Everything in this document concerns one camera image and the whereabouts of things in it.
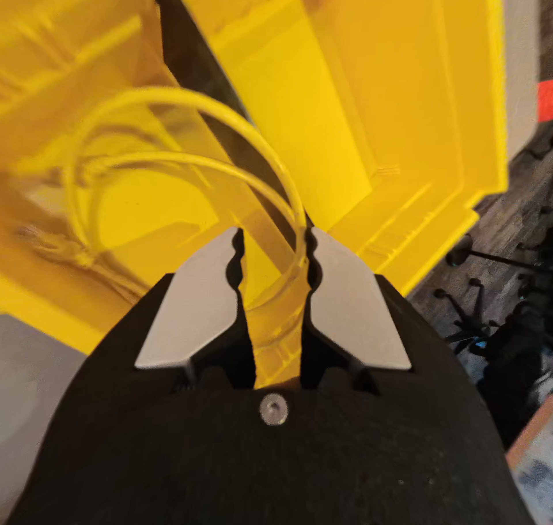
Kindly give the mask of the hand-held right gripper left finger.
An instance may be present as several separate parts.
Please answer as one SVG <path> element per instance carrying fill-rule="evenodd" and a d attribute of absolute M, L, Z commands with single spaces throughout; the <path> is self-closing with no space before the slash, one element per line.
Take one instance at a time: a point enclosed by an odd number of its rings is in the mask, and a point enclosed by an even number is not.
<path fill-rule="evenodd" d="M 136 369 L 181 369 L 196 386 L 207 369 L 219 367 L 234 388 L 253 389 L 253 346 L 239 290 L 244 255 L 244 232 L 232 226 L 178 267 Z"/>

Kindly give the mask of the yellow plastic bin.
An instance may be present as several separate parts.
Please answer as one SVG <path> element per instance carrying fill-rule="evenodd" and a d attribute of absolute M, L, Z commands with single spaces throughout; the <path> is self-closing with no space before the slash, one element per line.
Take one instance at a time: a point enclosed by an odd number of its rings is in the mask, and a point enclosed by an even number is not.
<path fill-rule="evenodd" d="M 240 226 L 261 388 L 299 375 L 304 211 L 406 295 L 506 189 L 503 0 L 182 2 L 248 119 L 178 84 L 156 0 L 1 0 L 1 312 L 90 354 Z"/>

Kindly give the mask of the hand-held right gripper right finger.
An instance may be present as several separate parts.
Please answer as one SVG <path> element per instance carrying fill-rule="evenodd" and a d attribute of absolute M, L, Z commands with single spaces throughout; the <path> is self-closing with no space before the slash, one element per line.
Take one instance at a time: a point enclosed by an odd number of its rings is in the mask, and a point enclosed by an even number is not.
<path fill-rule="evenodd" d="M 318 227 L 306 232 L 309 293 L 301 333 L 300 384 L 315 390 L 341 369 L 356 390 L 370 390 L 372 370 L 412 364 L 375 273 Z"/>

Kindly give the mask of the black office chair base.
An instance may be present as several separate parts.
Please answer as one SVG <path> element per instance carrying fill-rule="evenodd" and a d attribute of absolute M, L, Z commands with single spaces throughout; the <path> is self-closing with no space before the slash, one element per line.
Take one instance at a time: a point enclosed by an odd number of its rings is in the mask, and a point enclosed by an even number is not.
<path fill-rule="evenodd" d="M 476 251 L 474 249 L 474 239 L 469 233 L 464 234 L 461 239 L 447 252 L 445 260 L 449 267 L 457 268 L 463 265 L 467 259 L 475 257 L 487 260 L 493 263 L 510 266 L 516 269 L 532 272 L 534 275 L 543 275 L 548 279 L 552 278 L 552 266 L 546 264 L 533 264 L 522 262 L 511 258 L 496 256 L 494 254 Z M 443 288 L 437 288 L 433 292 L 436 299 L 446 299 L 450 302 L 458 319 L 454 322 L 458 331 L 445 338 L 449 345 L 454 345 L 454 354 L 460 355 L 464 350 L 482 356 L 486 352 L 486 345 L 490 338 L 492 328 L 499 329 L 500 326 L 495 321 L 483 320 L 483 303 L 485 286 L 478 278 L 470 278 L 469 286 L 476 287 L 478 293 L 474 302 L 471 314 L 467 314 L 452 294 Z"/>

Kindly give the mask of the orange traffic cone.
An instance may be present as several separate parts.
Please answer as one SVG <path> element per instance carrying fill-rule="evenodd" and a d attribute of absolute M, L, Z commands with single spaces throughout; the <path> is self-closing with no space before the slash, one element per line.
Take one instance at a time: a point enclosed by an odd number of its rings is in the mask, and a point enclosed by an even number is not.
<path fill-rule="evenodd" d="M 537 87 L 537 120 L 539 123 L 553 119 L 553 80 L 542 81 Z"/>

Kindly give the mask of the black bin divider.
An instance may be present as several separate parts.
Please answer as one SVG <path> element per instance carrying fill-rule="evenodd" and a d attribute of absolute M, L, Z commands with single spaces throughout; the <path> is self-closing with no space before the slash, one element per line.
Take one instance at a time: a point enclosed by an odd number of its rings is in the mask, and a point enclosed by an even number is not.
<path fill-rule="evenodd" d="M 160 9 L 163 59 L 178 84 L 207 95 L 248 119 L 245 107 L 182 0 L 156 0 L 156 3 Z M 269 185 L 288 203 L 277 175 L 246 139 L 215 118 L 206 114 L 201 117 L 231 163 Z"/>

